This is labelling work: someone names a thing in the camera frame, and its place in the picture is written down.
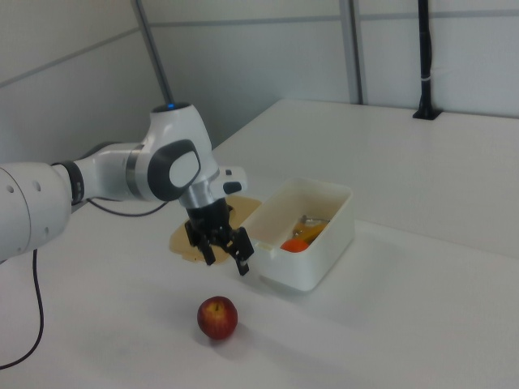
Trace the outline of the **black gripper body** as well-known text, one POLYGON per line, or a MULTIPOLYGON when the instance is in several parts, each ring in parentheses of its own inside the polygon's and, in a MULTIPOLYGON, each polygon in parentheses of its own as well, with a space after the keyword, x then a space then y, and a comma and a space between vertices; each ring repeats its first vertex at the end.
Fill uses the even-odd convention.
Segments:
POLYGON ((200 240, 205 236, 207 239, 229 240, 232 234, 229 224, 231 210, 232 207, 225 199, 218 199, 205 207, 188 209, 189 221, 186 224, 188 238, 200 240))

